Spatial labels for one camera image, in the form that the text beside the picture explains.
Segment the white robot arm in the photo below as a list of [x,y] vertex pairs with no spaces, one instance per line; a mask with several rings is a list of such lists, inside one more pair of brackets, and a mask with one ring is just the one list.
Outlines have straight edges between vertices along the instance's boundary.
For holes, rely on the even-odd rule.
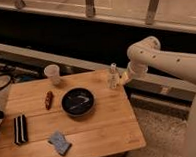
[[[121,75],[122,85],[133,78],[144,76],[148,67],[196,85],[196,54],[162,51],[161,44],[155,36],[132,44],[127,50],[127,57],[130,62]],[[196,95],[190,109],[182,157],[196,157]]]

